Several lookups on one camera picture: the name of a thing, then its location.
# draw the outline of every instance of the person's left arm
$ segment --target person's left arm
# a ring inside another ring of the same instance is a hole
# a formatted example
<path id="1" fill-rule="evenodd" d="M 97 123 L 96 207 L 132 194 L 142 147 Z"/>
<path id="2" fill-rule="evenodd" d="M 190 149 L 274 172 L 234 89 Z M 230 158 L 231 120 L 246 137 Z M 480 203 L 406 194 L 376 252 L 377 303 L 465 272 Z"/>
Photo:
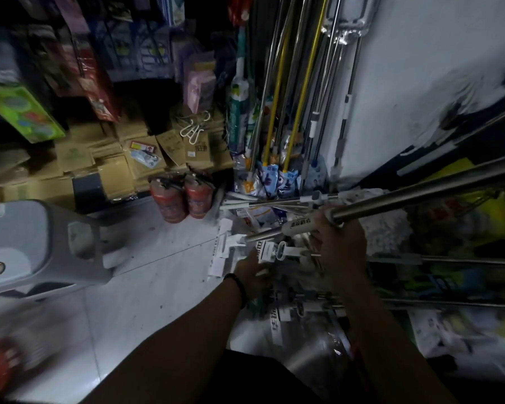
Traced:
<path id="1" fill-rule="evenodd" d="M 271 284 L 256 250 L 236 265 L 249 299 Z M 189 403 L 201 397 L 221 357 L 242 305 L 229 278 L 189 312 L 144 340 L 83 401 L 92 403 Z"/>

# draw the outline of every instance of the black beaded bracelet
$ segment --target black beaded bracelet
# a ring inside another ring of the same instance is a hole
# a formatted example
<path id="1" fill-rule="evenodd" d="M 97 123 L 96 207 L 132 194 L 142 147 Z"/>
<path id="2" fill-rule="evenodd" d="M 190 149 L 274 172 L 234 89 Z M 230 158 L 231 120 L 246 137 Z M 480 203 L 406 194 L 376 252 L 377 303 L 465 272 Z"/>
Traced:
<path id="1" fill-rule="evenodd" d="M 246 305 L 247 305 L 247 292 L 245 292 L 245 286 L 243 286 L 243 284 L 241 283 L 240 279 L 234 275 L 234 274 L 226 274 L 224 276 L 224 279 L 227 279 L 227 278 L 232 278 L 236 284 L 237 284 L 237 287 L 240 288 L 240 293 L 241 293 L 241 308 L 243 309 Z"/>

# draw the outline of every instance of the white tile floor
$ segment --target white tile floor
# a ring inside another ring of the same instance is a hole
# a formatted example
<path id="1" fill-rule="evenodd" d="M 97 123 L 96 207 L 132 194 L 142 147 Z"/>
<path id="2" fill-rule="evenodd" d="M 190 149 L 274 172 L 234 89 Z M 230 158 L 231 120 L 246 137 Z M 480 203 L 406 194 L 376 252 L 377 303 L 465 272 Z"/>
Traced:
<path id="1" fill-rule="evenodd" d="M 220 279 L 208 278 L 216 226 L 188 217 L 167 224 L 150 199 L 98 215 L 117 221 L 130 257 L 103 286 L 48 299 L 25 315 L 44 318 L 49 364 L 15 390 L 19 400 L 79 402 L 142 340 L 192 308 Z"/>

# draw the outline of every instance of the yellow mop handle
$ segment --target yellow mop handle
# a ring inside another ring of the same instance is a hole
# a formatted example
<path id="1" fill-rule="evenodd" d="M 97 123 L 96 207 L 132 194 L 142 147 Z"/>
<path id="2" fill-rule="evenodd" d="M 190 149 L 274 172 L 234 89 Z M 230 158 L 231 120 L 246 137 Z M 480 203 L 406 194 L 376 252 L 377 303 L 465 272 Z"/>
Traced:
<path id="1" fill-rule="evenodd" d="M 301 88 L 301 95 L 299 96 L 296 118 L 294 119 L 293 122 L 292 134 L 290 135 L 290 142 L 288 143 L 286 159 L 284 159 L 283 173 L 288 173 L 288 166 L 290 165 L 290 156 L 292 154 L 293 142 L 296 139 L 299 124 L 301 123 L 301 114 L 303 112 L 303 106 L 305 105 L 305 100 L 307 98 L 306 97 L 307 86 L 309 86 L 312 69 L 315 65 L 316 50 L 318 49 L 320 34 L 322 33 L 323 16 L 325 15 L 326 6 L 327 6 L 327 0 L 323 0 L 322 11 L 320 12 L 320 18 L 318 19 L 318 25 L 316 26 L 315 39 L 312 42 L 311 54 L 309 55 L 309 63 L 307 64 L 307 71 L 305 72 L 305 80 L 303 81 L 303 87 Z"/>
<path id="2" fill-rule="evenodd" d="M 273 95 L 273 106 L 271 107 L 271 117 L 269 118 L 268 140 L 265 142 L 263 165 L 268 165 L 269 153 L 271 149 L 271 137 L 273 136 L 273 128 L 275 126 L 275 115 L 277 113 L 277 104 L 279 103 L 279 93 L 281 91 L 281 83 L 283 82 L 284 60 L 286 57 L 286 50 L 288 50 L 288 43 L 290 41 L 290 29 L 286 31 L 284 36 L 283 47 L 281 49 L 281 57 L 279 58 L 279 69 L 277 73 L 277 81 L 275 83 L 275 93 Z"/>

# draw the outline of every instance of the person's left hand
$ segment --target person's left hand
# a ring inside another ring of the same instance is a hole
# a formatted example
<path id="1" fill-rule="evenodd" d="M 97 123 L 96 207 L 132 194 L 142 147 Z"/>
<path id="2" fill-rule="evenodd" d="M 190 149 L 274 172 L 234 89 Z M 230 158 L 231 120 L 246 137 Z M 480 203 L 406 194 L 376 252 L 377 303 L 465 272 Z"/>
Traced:
<path id="1" fill-rule="evenodd" d="M 256 276 L 258 272 L 264 269 L 268 270 L 266 274 Z M 249 300 L 256 299 L 264 289 L 269 289 L 273 284 L 272 264 L 259 263 L 256 249 L 251 250 L 247 258 L 238 261 L 234 274 L 245 287 Z"/>

